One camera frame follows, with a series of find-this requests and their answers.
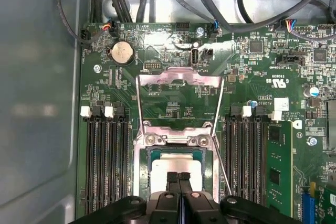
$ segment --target label sticker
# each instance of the label sticker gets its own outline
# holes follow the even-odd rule
[[[288,98],[274,98],[274,110],[275,111],[289,111],[289,99]]]
[[[336,195],[330,194],[330,203],[336,206]]]

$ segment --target chip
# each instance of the chip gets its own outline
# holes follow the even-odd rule
[[[262,43],[263,42],[261,40],[251,40],[250,41],[250,52],[253,52],[253,53],[263,52]]]
[[[314,61],[315,62],[326,62],[327,61],[327,50],[322,48],[314,49]]]
[[[277,170],[271,169],[269,171],[269,180],[277,185],[280,185],[280,173]]]
[[[275,126],[270,126],[268,130],[269,140],[272,142],[280,142],[280,128]]]

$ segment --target screw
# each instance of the screw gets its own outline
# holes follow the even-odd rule
[[[206,146],[206,145],[208,145],[209,141],[205,137],[201,137],[198,142],[199,142],[200,146]]]
[[[307,140],[307,144],[309,146],[317,145],[317,139],[315,137],[310,136]]]
[[[237,201],[234,198],[228,198],[227,202],[229,202],[230,204],[235,204],[237,203]]]
[[[203,27],[198,27],[196,29],[196,36],[202,37],[204,35],[204,28]]]
[[[94,65],[93,70],[95,73],[100,73],[101,72],[101,65]]]
[[[139,203],[140,203],[140,201],[138,201],[137,199],[131,201],[131,204],[132,204],[132,205],[137,205],[137,204],[139,204]]]
[[[155,143],[155,136],[149,135],[148,137],[146,137],[146,143],[147,144],[154,144]]]
[[[191,197],[193,197],[193,198],[200,198],[200,194],[199,193],[192,193],[191,194]]]

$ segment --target dimm slot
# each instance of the dimm slot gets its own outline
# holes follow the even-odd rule
[[[249,199],[249,164],[248,164],[248,157],[250,155],[249,153],[249,120],[243,119],[242,122],[242,128],[243,128],[243,171],[242,171],[242,179],[243,179],[243,198]]]
[[[119,148],[119,198],[124,198],[128,195],[128,123],[120,122],[120,148]]]
[[[93,206],[93,144],[95,135],[95,123],[93,121],[88,121],[87,127],[87,170],[86,170],[86,215],[92,212]]]
[[[236,156],[237,156],[237,195],[239,197],[243,196],[243,188],[244,188],[244,169],[243,169],[243,158],[244,158],[244,144],[243,144],[243,125],[241,122],[237,122],[237,142],[236,142]]]

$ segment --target black connector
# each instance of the black connector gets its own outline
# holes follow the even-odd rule
[[[90,40],[91,39],[91,33],[87,29],[81,29],[80,30],[80,37],[82,39],[84,39],[84,40]],[[90,44],[80,43],[80,45],[84,49],[91,49],[91,45]]]
[[[198,63],[198,49],[192,48],[190,52],[190,62],[191,64],[197,64]]]

